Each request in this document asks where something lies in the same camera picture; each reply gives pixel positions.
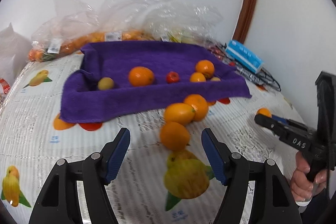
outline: white patterned tablecloth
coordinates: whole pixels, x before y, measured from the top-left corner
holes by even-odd
[[[33,207],[59,158],[68,162],[83,160],[100,151],[120,128],[126,127],[131,132],[131,144],[117,178],[106,187],[119,223],[212,223],[226,190],[216,179],[210,180],[201,196],[183,199],[165,211],[167,189],[163,176],[170,151],[159,140],[159,130],[164,123],[162,109],[118,117],[93,132],[79,125],[62,131],[53,128],[53,120],[60,110],[63,84],[80,67],[82,58],[83,55],[73,54],[51,62],[30,63],[22,71],[0,110],[0,179],[6,176],[7,168],[14,165],[20,173],[20,189]],[[48,70],[52,81],[24,88],[41,70]],[[277,116],[302,119],[281,93],[247,84],[251,99],[231,98],[228,105],[217,102],[203,121],[187,126],[191,134],[187,149],[209,165],[201,145],[201,132],[211,128],[232,152],[238,151],[248,160],[264,162],[272,158],[289,178],[295,168],[295,150],[256,125],[253,118],[259,108],[267,107]],[[254,183],[250,182],[241,219],[243,224],[248,223],[253,189]],[[78,182],[78,194],[83,222],[91,223],[81,182]],[[28,224],[32,208],[23,204],[13,207],[6,200],[3,203],[18,224]]]

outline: purple cloth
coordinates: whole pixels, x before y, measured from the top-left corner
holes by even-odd
[[[223,64],[205,48],[157,41],[124,41],[90,43],[84,53],[80,70],[66,80],[63,88],[60,117],[66,122],[105,122],[112,118],[165,108],[183,102],[189,94],[200,94],[207,101],[226,97],[251,97],[245,80],[234,68]],[[220,82],[189,82],[200,60],[210,60]],[[129,71],[136,66],[151,69],[152,85],[133,87]],[[176,71],[179,83],[167,84],[166,75]],[[98,90],[102,77],[115,82],[114,89]]]

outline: red apple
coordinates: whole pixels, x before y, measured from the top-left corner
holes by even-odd
[[[180,76],[177,72],[171,71],[167,74],[166,81],[168,84],[170,83],[177,83],[180,81]]]

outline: white label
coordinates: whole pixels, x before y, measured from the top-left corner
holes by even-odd
[[[168,35],[161,36],[161,40],[164,42],[171,42]]]
[[[47,53],[59,53],[61,49],[61,45],[63,44],[63,39],[61,38],[54,38],[51,40]]]
[[[105,33],[105,41],[121,41],[121,31]]]

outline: red label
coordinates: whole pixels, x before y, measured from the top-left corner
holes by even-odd
[[[9,84],[4,79],[0,79],[0,85],[2,85],[4,94],[7,94],[11,89]]]

